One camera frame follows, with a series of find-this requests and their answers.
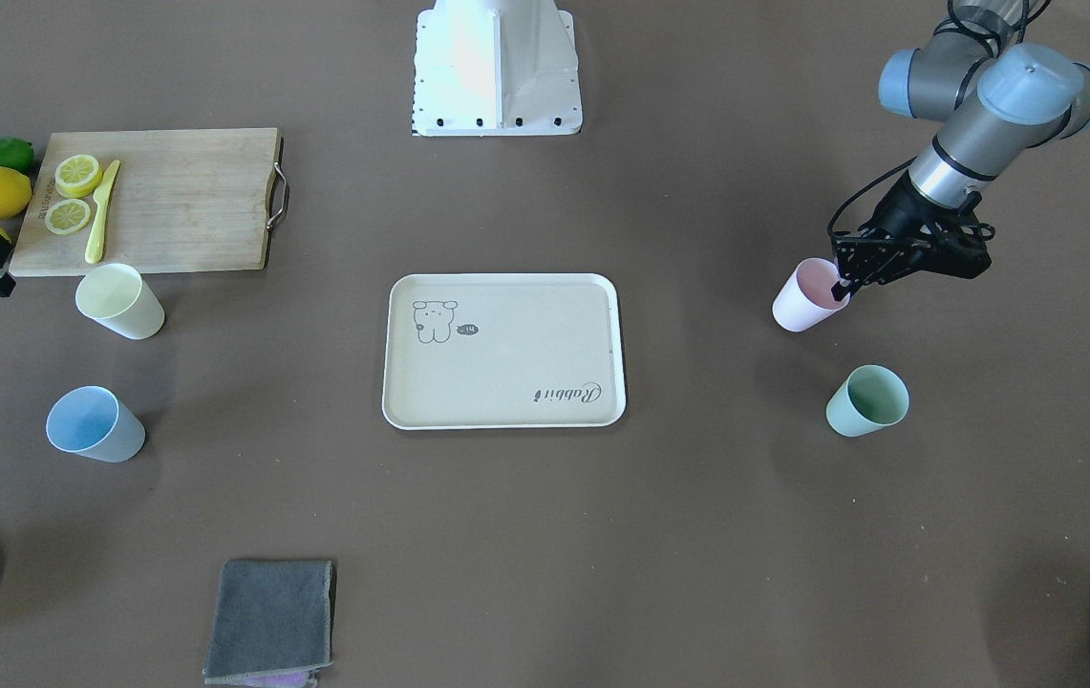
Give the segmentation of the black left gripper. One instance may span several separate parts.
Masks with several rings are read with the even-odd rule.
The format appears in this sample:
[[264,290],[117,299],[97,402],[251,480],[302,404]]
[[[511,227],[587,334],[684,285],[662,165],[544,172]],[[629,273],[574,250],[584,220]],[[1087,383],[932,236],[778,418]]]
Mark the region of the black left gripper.
[[858,230],[836,229],[843,212],[894,174],[891,170],[880,176],[832,215],[828,236],[839,279],[831,287],[831,295],[836,302],[847,302],[864,286],[885,286],[916,271],[973,279],[992,265],[988,243],[994,238],[994,227],[974,215],[981,201],[977,191],[965,193],[946,208],[927,200],[903,176]]

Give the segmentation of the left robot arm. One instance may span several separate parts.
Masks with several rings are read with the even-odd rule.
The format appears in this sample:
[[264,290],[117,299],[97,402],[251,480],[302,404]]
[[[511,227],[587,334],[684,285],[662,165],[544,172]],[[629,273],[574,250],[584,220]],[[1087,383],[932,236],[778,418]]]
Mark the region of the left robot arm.
[[1089,129],[1090,64],[1025,43],[1030,19],[1024,1],[950,1],[925,47],[887,61],[881,105],[938,131],[886,173],[892,186],[859,229],[827,228],[833,300],[916,271],[984,273],[994,227],[974,212],[989,184],[1024,150]]

